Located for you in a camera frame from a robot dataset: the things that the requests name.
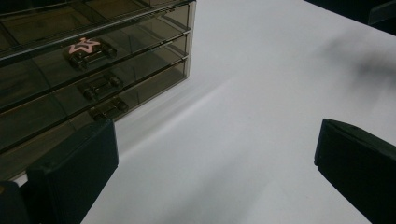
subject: tabletop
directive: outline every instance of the tabletop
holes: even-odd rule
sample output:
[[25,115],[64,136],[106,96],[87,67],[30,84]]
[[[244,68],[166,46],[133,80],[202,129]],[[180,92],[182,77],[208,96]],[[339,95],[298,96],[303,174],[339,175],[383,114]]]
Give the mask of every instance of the tabletop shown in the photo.
[[190,77],[116,123],[83,223],[369,223],[314,155],[324,118],[396,144],[395,36],[302,0],[195,16]]

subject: black object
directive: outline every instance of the black object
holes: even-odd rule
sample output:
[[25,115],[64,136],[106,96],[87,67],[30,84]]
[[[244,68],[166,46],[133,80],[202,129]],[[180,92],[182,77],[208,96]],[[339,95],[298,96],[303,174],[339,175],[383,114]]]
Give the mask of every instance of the black object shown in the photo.
[[12,13],[15,11],[22,11],[32,9],[35,7],[48,7],[51,5],[65,3],[65,0],[1,0],[0,1],[0,14]]
[[[396,18],[389,16],[388,12],[392,11],[389,0],[305,0],[319,7],[328,9],[334,13],[350,18],[363,24],[369,24],[374,28],[396,35]],[[378,21],[378,18],[388,17],[384,21]]]
[[101,38],[81,38],[79,43],[71,45],[64,51],[64,57],[72,67],[84,71],[89,63],[117,57],[117,50]]
[[27,168],[24,204],[15,183],[0,182],[0,223],[80,223],[118,163],[113,121],[83,127]]
[[0,223],[30,223],[19,187],[11,181],[0,181]]
[[94,120],[114,119],[128,110],[129,106],[120,97],[115,96],[110,101],[91,108],[89,114]]
[[97,100],[98,96],[106,95],[106,93],[114,89],[121,90],[122,87],[122,80],[112,74],[78,85],[79,91],[87,100]]
[[315,165],[373,223],[396,223],[396,147],[353,125],[324,119]]
[[368,24],[389,34],[396,35],[396,1],[373,7],[370,11]]

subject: white table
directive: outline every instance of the white table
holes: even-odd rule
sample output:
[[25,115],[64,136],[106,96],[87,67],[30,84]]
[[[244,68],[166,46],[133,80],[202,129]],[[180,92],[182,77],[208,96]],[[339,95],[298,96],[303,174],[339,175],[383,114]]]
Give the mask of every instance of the white table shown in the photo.
[[396,37],[301,0],[201,0],[191,76],[116,123],[86,224],[369,223],[318,171],[323,118],[396,145]]

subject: plastic drawer organizer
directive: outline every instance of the plastic drawer organizer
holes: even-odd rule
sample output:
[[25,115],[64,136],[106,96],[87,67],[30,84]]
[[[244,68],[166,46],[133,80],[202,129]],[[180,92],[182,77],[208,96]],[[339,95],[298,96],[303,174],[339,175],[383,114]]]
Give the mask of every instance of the plastic drawer organizer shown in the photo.
[[42,2],[0,3],[0,180],[189,74],[195,1]]

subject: red star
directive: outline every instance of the red star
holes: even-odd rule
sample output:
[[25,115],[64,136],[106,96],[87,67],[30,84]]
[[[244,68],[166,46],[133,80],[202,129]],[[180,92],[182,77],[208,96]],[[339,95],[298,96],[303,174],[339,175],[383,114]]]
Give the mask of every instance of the red star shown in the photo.
[[76,45],[70,46],[69,54],[72,54],[79,50],[84,50],[87,53],[92,53],[93,52],[92,47],[95,45],[100,45],[100,43],[90,40],[90,39],[87,40],[87,39],[83,38],[83,39],[81,39],[81,42],[77,43]]

